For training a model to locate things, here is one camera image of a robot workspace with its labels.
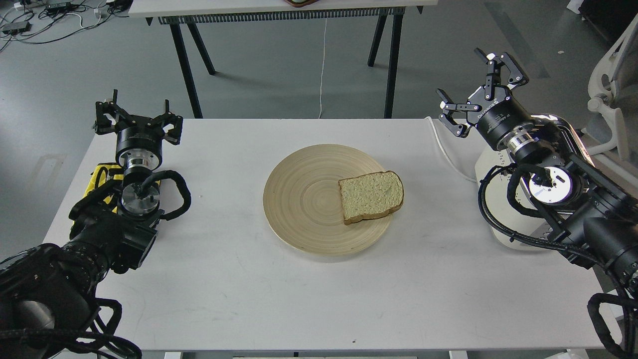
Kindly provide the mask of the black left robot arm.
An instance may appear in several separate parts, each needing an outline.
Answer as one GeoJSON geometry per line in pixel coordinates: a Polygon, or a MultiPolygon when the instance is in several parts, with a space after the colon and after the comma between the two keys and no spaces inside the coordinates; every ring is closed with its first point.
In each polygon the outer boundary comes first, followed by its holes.
{"type": "Polygon", "coordinates": [[[99,298],[106,275],[136,270],[148,256],[161,221],[191,206],[180,173],[160,171],[162,142],[178,145],[183,117],[169,109],[153,118],[119,107],[118,92],[96,102],[94,132],[118,137],[114,163],[70,210],[70,240],[44,243],[1,263],[1,357],[50,359],[62,350],[99,359],[140,359],[141,349],[116,329],[122,305],[99,298]]]}

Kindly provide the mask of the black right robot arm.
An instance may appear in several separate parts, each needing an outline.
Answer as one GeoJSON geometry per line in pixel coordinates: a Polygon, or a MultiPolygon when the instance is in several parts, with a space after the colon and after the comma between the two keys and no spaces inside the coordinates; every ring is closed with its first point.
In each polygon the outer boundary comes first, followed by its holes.
{"type": "Polygon", "coordinates": [[[637,200],[598,170],[572,127],[561,118],[529,114],[513,97],[528,76],[507,52],[476,55],[486,65],[481,84],[463,103],[438,89],[438,119],[456,137],[476,129],[488,147],[511,163],[496,165],[479,182],[478,205],[488,225],[509,241],[559,252],[567,261],[600,267],[616,293],[594,294],[587,304],[604,348],[620,359],[637,357],[637,200]],[[508,206],[549,225],[536,238],[514,230],[488,208],[487,187],[510,176],[508,206]]]}

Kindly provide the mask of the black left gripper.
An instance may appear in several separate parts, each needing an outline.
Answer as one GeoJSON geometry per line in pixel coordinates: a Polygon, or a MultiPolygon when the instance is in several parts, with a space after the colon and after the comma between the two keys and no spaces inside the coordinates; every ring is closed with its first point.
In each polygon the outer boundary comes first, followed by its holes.
{"type": "Polygon", "coordinates": [[[110,100],[97,101],[94,122],[94,132],[98,136],[109,133],[118,135],[117,156],[134,149],[162,156],[162,140],[174,146],[180,144],[184,118],[169,109],[169,100],[164,100],[164,113],[155,118],[131,118],[128,112],[119,107],[117,100],[118,91],[114,89],[110,100]]]}

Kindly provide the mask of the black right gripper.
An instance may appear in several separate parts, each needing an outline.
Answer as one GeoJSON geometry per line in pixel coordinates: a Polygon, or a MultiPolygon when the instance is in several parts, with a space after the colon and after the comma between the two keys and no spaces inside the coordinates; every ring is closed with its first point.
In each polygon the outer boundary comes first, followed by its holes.
{"type": "Polygon", "coordinates": [[[531,116],[511,92],[528,84],[529,77],[507,52],[486,54],[480,48],[474,48],[474,52],[487,65],[485,84],[469,96],[469,104],[454,104],[443,89],[437,88],[442,101],[438,120],[460,138],[467,137],[470,127],[474,126],[492,150],[504,150],[505,137],[510,133],[533,127],[531,116]],[[457,123],[453,118],[456,112],[467,114],[467,123],[457,123]]]}

